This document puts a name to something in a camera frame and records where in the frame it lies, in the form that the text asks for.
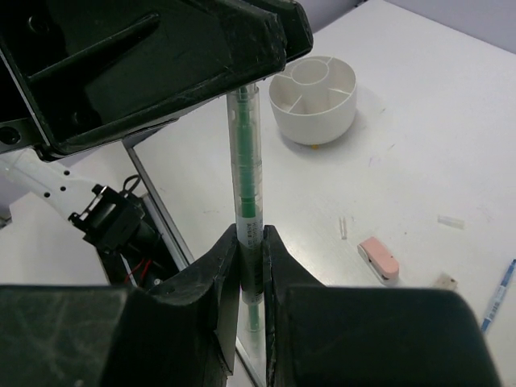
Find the pen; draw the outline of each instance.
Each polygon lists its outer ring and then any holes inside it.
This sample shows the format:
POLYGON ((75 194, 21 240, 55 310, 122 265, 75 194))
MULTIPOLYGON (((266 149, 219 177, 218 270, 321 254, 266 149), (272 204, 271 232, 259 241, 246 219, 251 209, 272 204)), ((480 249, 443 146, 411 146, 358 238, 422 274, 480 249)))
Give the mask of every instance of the pen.
POLYGON ((496 316, 498 309, 500 309, 501 302, 506 296, 507 287, 509 286, 510 278, 513 276, 515 267, 516 260, 513 260, 507 269, 505 276, 503 276, 503 280, 501 280, 501 284, 498 286, 497 292, 494 294, 490 307, 485 314, 484 321, 482 321, 481 331, 484 333, 487 331, 489 325, 494 320, 494 316, 496 316))
POLYGON ((242 299, 248 305, 249 329, 260 329, 263 299, 264 238, 260 142, 260 94, 248 85, 227 95, 231 171, 235 197, 236 234, 240 242, 242 299))

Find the cable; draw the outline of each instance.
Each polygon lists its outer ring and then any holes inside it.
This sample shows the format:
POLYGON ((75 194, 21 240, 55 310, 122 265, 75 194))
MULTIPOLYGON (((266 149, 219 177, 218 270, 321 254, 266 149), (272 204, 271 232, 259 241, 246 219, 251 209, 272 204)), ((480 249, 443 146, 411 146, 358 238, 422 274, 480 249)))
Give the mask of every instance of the cable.
POLYGON ((135 268, 133 268, 133 269, 131 270, 131 272, 130 272, 129 274, 127 274, 126 279, 125 279, 125 280, 123 280, 123 283, 124 283, 124 284, 126 284, 126 283, 129 281, 129 278, 131 278, 131 276, 135 273, 135 271, 136 271, 136 270, 138 270, 138 269, 139 269, 139 267, 140 267, 142 264, 144 264, 144 262, 145 262, 145 258, 143 258, 143 259, 139 262, 139 264, 137 264, 137 265, 135 266, 135 268))
POLYGON ((124 182, 123 182, 123 192, 127 192, 129 194, 132 194, 132 191, 136 189, 136 187, 139 185, 139 183, 142 181, 142 178, 139 175, 132 175, 129 176, 124 182), (135 181, 130 188, 127 188, 127 185, 131 181, 135 181))
POLYGON ((142 275, 139 276, 139 287, 141 287, 144 284, 145 276, 147 275, 148 268, 151 266, 152 260, 148 260, 148 262, 145 264, 144 270, 142 271, 142 275))

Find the white table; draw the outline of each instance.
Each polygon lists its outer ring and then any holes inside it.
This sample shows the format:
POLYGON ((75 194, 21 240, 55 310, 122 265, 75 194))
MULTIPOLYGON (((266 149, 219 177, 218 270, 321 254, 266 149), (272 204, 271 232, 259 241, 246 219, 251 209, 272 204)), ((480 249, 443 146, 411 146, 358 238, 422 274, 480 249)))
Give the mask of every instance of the white table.
MULTIPOLYGON (((379 285, 356 252, 375 235, 399 260, 400 285, 446 272, 480 319, 516 247, 516 56, 381 0, 316 34, 313 54, 356 70, 359 113, 333 144, 298 146, 279 135, 260 84, 265 222, 327 285, 379 285)), ((136 147, 194 256, 234 222, 225 105, 136 147)), ((514 323, 510 289, 488 335, 505 383, 516 383, 514 323)))

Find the small white object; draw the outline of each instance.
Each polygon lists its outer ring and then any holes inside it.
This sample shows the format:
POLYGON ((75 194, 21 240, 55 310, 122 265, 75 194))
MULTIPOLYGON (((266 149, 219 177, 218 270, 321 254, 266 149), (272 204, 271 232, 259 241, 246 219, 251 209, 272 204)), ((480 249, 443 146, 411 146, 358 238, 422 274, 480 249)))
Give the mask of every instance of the small white object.
POLYGON ((329 143, 355 118, 355 72, 334 57, 296 60, 273 78, 268 91, 281 133, 295 143, 329 143))
POLYGON ((340 238, 342 240, 347 239, 347 227, 346 227, 346 218, 343 216, 339 218, 339 226, 340 226, 340 238))
POLYGON ((457 289, 457 281, 448 276, 446 273, 442 273, 437 280, 434 282, 434 288, 443 290, 455 290, 457 289))
POLYGON ((463 230, 466 227, 466 222, 464 220, 444 215, 437 215, 437 223, 441 223, 458 230, 463 230))

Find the pink eraser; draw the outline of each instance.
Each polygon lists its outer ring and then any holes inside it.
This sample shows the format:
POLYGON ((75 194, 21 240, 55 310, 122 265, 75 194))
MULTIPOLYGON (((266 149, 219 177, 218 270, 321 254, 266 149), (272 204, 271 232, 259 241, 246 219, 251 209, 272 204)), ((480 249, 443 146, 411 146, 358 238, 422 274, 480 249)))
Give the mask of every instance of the pink eraser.
POLYGON ((375 237, 366 239, 358 245, 360 255, 371 264, 383 280, 395 280, 400 265, 387 248, 375 237))

